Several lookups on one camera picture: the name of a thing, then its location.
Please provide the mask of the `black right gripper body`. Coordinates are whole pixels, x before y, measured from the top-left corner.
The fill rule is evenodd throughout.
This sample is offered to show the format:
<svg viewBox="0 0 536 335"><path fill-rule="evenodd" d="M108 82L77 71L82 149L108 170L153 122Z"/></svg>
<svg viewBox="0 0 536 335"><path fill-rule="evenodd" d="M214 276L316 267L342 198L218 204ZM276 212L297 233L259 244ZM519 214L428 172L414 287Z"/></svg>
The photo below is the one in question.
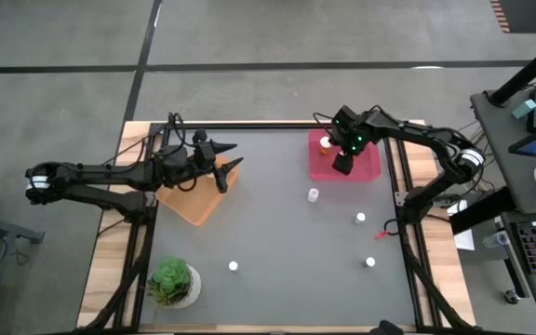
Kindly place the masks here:
<svg viewBox="0 0 536 335"><path fill-rule="evenodd" d="M368 138L368 131L363 128L364 120L363 116L355 113L347 105L343 105L332 117L330 144L340 149L335 155L332 167L345 176L351 174L356 157L361 156L365 150L378 149Z"/></svg>

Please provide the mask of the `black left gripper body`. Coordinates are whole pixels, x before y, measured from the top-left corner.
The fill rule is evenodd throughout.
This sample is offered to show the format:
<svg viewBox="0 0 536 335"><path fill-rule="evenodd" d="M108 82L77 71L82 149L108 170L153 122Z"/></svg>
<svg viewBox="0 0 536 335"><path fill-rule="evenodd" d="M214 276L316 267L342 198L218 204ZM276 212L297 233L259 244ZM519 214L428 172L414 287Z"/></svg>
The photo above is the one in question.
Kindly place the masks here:
<svg viewBox="0 0 536 335"><path fill-rule="evenodd" d="M227 180L219 176L219 167L216 165L216 155L211 150L207 132L198 129L193 135L195 165L202 170L210 171L216 180L217 189L220 193L227 192Z"/></svg>

